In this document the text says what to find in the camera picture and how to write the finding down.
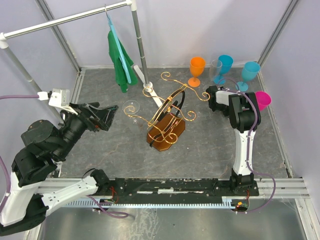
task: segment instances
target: orange goblet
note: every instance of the orange goblet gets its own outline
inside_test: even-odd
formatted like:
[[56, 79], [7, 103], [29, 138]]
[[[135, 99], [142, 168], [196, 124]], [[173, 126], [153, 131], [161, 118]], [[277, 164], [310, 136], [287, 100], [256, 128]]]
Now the orange goblet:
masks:
[[188, 84], [191, 87], [198, 87], [200, 85], [200, 80], [197, 78], [200, 76], [205, 70], [206, 61], [200, 57], [193, 57], [190, 61], [190, 72], [193, 77], [188, 80]]

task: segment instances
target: green cloth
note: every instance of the green cloth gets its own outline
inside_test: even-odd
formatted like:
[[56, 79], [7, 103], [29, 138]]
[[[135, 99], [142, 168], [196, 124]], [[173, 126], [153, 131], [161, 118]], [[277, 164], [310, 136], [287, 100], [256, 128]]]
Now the green cloth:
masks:
[[128, 68], [129, 71], [129, 75], [131, 78], [131, 83], [128, 83], [127, 77], [126, 77], [126, 73], [125, 70], [122, 66], [122, 62], [120, 60], [120, 52], [117, 48], [117, 44], [114, 38], [114, 34], [112, 33], [112, 31], [109, 31], [108, 34], [108, 41], [109, 41], [109, 56], [114, 64], [114, 70], [115, 70], [115, 81], [116, 83], [120, 86], [121, 91], [123, 93], [126, 93], [128, 91], [128, 85], [135, 85], [138, 82], [138, 79], [134, 73], [134, 71], [132, 70], [131, 66], [134, 64], [134, 62], [130, 59], [130, 57], [128, 56], [126, 50], [124, 49], [124, 46], [122, 45], [122, 43], [120, 42], [120, 46], [125, 58], [125, 63], [126, 66]]

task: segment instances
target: horizontal rod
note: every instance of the horizontal rod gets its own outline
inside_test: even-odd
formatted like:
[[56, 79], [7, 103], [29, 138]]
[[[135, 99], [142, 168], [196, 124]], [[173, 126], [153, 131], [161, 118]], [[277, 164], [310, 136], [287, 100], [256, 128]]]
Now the horizontal rod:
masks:
[[119, 3], [115, 3], [109, 6], [104, 6], [104, 7], [100, 7], [94, 10], [90, 10], [90, 11], [85, 11], [82, 13], [78, 13], [75, 15], [71, 15], [71, 16], [66, 16], [66, 17], [62, 17], [59, 19], [55, 19], [55, 20], [51, 20], [51, 21], [47, 21], [45, 23], [41, 23], [35, 26], [30, 26], [30, 27], [26, 27], [20, 30], [16, 30], [16, 31], [12, 31], [12, 32], [7, 32], [4, 33], [4, 37], [6, 39], [10, 39], [10, 38], [14, 38], [20, 35], [24, 35], [24, 34], [28, 34], [28, 33], [32, 33], [35, 31], [39, 31], [41, 29], [46, 29], [46, 28], [50, 28], [59, 24], [64, 24], [64, 23], [68, 23], [77, 19], [82, 19], [91, 15], [95, 15], [95, 14], [99, 14], [99, 13], [103, 13], [104, 11], [108, 11], [108, 10], [112, 10], [112, 9], [117, 9], [117, 8], [121, 8], [124, 6], [129, 6], [131, 5], [131, 1], [130, 0], [126, 0], [126, 1], [122, 1]]

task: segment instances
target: cable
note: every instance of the cable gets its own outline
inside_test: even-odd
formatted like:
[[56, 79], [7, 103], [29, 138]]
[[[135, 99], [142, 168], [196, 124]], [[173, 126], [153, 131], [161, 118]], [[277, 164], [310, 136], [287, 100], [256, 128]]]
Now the cable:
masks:
[[90, 195], [87, 195], [88, 198], [90, 198], [92, 201], [95, 202], [95, 204], [97, 204], [97, 206], [101, 209], [101, 211], [107, 215], [109, 215], [110, 217], [112, 218], [115, 218], [115, 219], [125, 219], [127, 217], [129, 217], [129, 214], [126, 213], [126, 212], [122, 212], [122, 211], [106, 211], [101, 205], [100, 203], [95, 200], [92, 196]]
[[[229, 77], [228, 77], [228, 78], [225, 78], [225, 79], [234, 82], [234, 83], [236, 84], [237, 88], [240, 89], [239, 86], [238, 86], [238, 84], [237, 84], [237, 82], [236, 82], [234, 79], [229, 78]], [[250, 170], [250, 172], [252, 172], [253, 174], [269, 177], [269, 178], [271, 178], [272, 181], [273, 181], [273, 190], [272, 190], [272, 193], [271, 193], [271, 195], [270, 195], [270, 198], [268, 199], [268, 201], [266, 201], [265, 204], [263, 204], [262, 206], [259, 206], [259, 207], [255, 208], [255, 209], [249, 210], [249, 211], [239, 212], [240, 214], [253, 213], [253, 212], [256, 212], [256, 211], [264, 208], [265, 206], [267, 206], [267, 205], [271, 202], [271, 200], [272, 200], [272, 198], [274, 197], [275, 192], [276, 192], [276, 180], [275, 180], [274, 176], [272, 176], [271, 174], [262, 173], [262, 172], [258, 172], [258, 171], [253, 170], [253, 169], [250, 167], [250, 164], [249, 164], [249, 157], [250, 157], [250, 136], [251, 136], [251, 132], [253, 131], [253, 129], [256, 127], [256, 125], [257, 125], [257, 123], [258, 123], [258, 113], [257, 113], [257, 109], [256, 109], [254, 103], [253, 103], [253, 102], [250, 100], [250, 98], [249, 98], [244, 92], [242, 92], [242, 91], [232, 91], [232, 90], [229, 90], [229, 89], [223, 89], [223, 91], [231, 92], [231, 93], [235, 93], [235, 94], [240, 93], [240, 94], [242, 94], [242, 95], [245, 97], [245, 99], [246, 99], [246, 100], [249, 102], [249, 104], [251, 105], [251, 107], [252, 107], [252, 109], [253, 109], [253, 112], [254, 112], [254, 122], [253, 122], [253, 124], [252, 124], [252, 126], [251, 126], [251, 128], [250, 128], [250, 130], [249, 130], [249, 132], [248, 132], [248, 136], [247, 136], [247, 149], [246, 149], [246, 159], [247, 159], [247, 160], [246, 160], [246, 165], [247, 165], [248, 169]]]
[[[4, 95], [4, 96], [0, 96], [0, 100], [2, 100], [2, 99], [38, 99], [38, 98], [39, 98], [38, 95]], [[3, 170], [5, 182], [6, 182], [5, 195], [4, 195], [2, 202], [0, 204], [0, 214], [1, 214], [2, 210], [5, 207], [6, 202], [8, 200], [10, 192], [11, 192], [11, 180], [10, 180], [10, 176], [8, 173], [8, 169], [7, 169], [3, 159], [1, 158], [1, 156], [0, 156], [0, 165]]]

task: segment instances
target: vertical pole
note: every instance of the vertical pole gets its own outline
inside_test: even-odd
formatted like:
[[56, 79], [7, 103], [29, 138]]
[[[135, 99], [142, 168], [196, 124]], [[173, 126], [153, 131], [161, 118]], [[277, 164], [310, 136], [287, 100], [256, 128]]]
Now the vertical pole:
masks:
[[144, 46], [142, 44], [142, 38], [141, 38], [141, 33], [140, 33], [136, 0], [132, 0], [132, 4], [131, 4], [130, 8], [131, 8], [132, 18], [133, 18], [133, 23], [134, 23], [135, 35], [136, 35], [136, 39], [137, 39], [138, 47], [139, 47], [139, 52], [140, 52], [144, 80], [145, 80], [145, 84], [148, 86], [148, 85], [150, 85], [149, 78], [148, 78], [148, 69], [147, 69], [147, 62], [146, 62], [146, 57], [145, 57]]
[[[11, 51], [8, 44], [0, 44], [0, 47], [4, 50], [6, 55], [12, 60], [14, 65], [19, 69], [19, 71], [22, 73], [22, 75], [25, 77], [25, 79], [31, 84], [33, 89], [38, 93], [42, 92], [39, 85], [35, 82], [35, 80], [32, 78], [32, 76], [28, 73], [28, 71], [25, 69], [25, 67], [22, 65], [22, 63], [19, 61], [19, 59], [16, 57], [16, 55]], [[50, 109], [50, 111], [53, 113], [53, 115], [59, 120], [60, 123], [63, 123], [59, 112], [52, 106], [49, 106], [49, 100], [43, 101], [45, 105]]]

